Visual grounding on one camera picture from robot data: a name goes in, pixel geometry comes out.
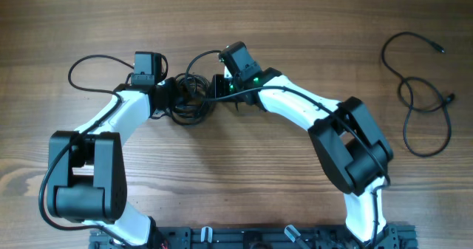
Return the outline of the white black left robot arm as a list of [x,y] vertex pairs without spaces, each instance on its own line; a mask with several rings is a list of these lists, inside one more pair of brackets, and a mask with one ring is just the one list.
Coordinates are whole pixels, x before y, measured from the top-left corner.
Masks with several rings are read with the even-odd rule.
[[116,248],[168,248],[155,221],[127,201],[123,145],[135,129],[174,105],[179,94],[166,57],[136,52],[126,82],[96,116],[49,141],[38,193],[43,220],[61,231],[95,229]]

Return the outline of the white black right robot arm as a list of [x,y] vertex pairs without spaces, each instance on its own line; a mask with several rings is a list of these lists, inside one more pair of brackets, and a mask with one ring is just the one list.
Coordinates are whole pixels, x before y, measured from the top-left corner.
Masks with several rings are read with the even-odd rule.
[[225,71],[214,80],[213,98],[257,106],[307,131],[324,173],[344,194],[348,231],[376,246],[386,225],[381,190],[390,184],[393,152],[365,104],[323,98],[274,68],[262,69],[241,41],[219,51],[218,59]]

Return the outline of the black USB cable gold plug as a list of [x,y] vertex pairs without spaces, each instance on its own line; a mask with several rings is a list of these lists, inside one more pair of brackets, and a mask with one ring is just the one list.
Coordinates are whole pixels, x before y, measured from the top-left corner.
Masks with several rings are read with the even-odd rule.
[[[396,33],[390,36],[383,44],[380,53],[381,63],[396,77],[399,79],[399,84],[397,86],[396,95],[399,101],[408,109],[406,113],[406,117],[402,127],[402,137],[404,145],[406,149],[416,157],[434,157],[442,153],[450,143],[452,139],[452,121],[450,118],[448,107],[456,98],[455,93],[451,93],[448,95],[444,95],[440,92],[440,90],[430,81],[425,78],[421,78],[418,76],[404,76],[400,73],[397,69],[395,69],[392,65],[389,64],[387,59],[387,50],[388,46],[397,38],[402,36],[410,36],[413,38],[417,38],[420,41],[425,42],[428,44],[434,51],[438,52],[439,54],[444,54],[445,49],[439,43],[423,36],[418,33],[414,33],[412,31],[403,31]],[[415,91],[415,87],[417,85],[424,86],[427,90],[429,90],[435,96],[435,103],[433,105],[421,105],[418,102],[419,94]],[[443,114],[443,119],[446,124],[446,137],[443,143],[440,145],[438,149],[435,149],[431,152],[420,152],[415,150],[410,142],[408,137],[409,131],[409,122],[410,118],[414,112],[418,114],[432,114],[441,111]]]

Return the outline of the black USB cable blue plug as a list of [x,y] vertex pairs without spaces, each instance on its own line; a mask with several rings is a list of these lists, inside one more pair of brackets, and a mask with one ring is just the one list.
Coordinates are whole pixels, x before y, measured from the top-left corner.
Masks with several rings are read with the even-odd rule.
[[202,123],[214,110],[216,104],[203,101],[207,97],[211,83],[202,75],[185,76],[184,73],[174,77],[177,97],[165,111],[180,126],[195,126]]

